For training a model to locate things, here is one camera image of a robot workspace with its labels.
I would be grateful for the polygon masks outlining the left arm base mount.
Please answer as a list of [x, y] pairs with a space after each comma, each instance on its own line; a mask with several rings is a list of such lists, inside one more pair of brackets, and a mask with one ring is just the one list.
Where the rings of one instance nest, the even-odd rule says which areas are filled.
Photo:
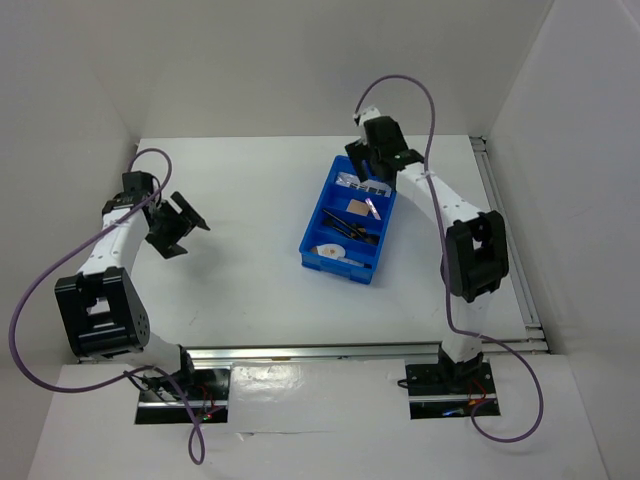
[[190, 424], [188, 411], [204, 424], [228, 421], [228, 398], [231, 379], [229, 366], [198, 369], [181, 386], [187, 404], [163, 376], [136, 376], [139, 389], [135, 414], [136, 425]]

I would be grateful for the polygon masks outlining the black fan makeup brush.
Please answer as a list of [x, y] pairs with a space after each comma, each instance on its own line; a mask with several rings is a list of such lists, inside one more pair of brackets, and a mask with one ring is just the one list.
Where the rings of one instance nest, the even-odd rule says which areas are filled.
[[378, 235], [371, 234], [364, 228], [349, 229], [347, 236], [353, 240], [364, 242], [373, 246], [377, 246], [380, 239]]

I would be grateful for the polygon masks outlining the beige square makeup sponge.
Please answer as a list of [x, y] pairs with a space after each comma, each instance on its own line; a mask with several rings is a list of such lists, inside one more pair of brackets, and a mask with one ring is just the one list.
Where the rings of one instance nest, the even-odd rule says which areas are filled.
[[370, 207], [366, 202], [357, 199], [351, 199], [346, 207], [346, 211], [363, 217], [367, 217], [370, 213]]

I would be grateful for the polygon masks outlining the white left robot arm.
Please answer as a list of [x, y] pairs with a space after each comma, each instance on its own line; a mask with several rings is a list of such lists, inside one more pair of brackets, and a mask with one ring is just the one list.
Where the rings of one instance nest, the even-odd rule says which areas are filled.
[[186, 349], [151, 330], [149, 315], [131, 279], [144, 242], [168, 260], [185, 255], [179, 241], [208, 225], [178, 192], [152, 200], [157, 178], [147, 172], [122, 175], [123, 191], [102, 209], [103, 237], [78, 272], [56, 282], [54, 292], [72, 352], [80, 359], [120, 360], [164, 370], [161, 385], [176, 399], [196, 390], [197, 374]]

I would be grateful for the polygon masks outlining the pink square makeup sponge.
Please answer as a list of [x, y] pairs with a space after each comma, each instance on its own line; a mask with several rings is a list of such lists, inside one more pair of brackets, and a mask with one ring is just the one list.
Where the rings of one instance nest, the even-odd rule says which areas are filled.
[[367, 204], [372, 216], [376, 219], [376, 220], [381, 220], [381, 216], [376, 208], [376, 206], [374, 205], [373, 201], [370, 198], [366, 198], [365, 199], [365, 203]]

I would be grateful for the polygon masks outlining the thin black makeup brush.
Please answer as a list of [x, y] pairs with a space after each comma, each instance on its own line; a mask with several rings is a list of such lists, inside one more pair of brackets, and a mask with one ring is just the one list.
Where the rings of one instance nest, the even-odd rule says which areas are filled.
[[351, 230], [351, 226], [345, 222], [344, 220], [342, 220], [341, 218], [337, 217], [336, 215], [334, 215], [333, 213], [324, 210], [324, 218], [322, 221], [322, 224], [325, 226], [331, 226], [331, 227], [338, 227], [338, 228], [342, 228], [342, 229], [346, 229], [346, 230]]

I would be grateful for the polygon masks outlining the white oval makeup sponge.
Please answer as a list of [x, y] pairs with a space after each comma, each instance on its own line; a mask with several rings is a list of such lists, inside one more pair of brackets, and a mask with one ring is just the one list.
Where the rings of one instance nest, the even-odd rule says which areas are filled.
[[311, 248], [311, 252], [319, 256], [339, 260], [346, 257], [346, 250], [343, 246], [335, 243], [326, 243]]

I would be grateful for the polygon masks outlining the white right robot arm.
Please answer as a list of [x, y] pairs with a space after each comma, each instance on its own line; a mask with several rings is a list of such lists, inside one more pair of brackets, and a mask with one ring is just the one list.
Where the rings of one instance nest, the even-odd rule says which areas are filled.
[[467, 202], [431, 171], [391, 117], [370, 108], [355, 123], [360, 138], [345, 150], [359, 180], [374, 175], [438, 227], [448, 331], [438, 347], [436, 379], [444, 390], [460, 391], [480, 373], [489, 304], [509, 272], [504, 219]]

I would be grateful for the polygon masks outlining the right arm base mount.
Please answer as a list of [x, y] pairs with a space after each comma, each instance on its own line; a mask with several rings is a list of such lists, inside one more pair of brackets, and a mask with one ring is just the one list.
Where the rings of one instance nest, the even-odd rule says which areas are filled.
[[408, 394], [412, 420], [500, 416], [492, 370], [484, 362], [478, 373], [461, 383], [446, 384], [435, 364], [407, 364], [405, 377], [396, 382]]

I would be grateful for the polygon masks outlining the hair pin card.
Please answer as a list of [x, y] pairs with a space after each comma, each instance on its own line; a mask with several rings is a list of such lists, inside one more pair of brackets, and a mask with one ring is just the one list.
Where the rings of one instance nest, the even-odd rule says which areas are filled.
[[390, 197], [392, 193], [391, 187], [386, 183], [376, 180], [360, 181], [356, 175], [346, 172], [338, 172], [335, 183], [339, 186], [367, 192], [371, 195]]

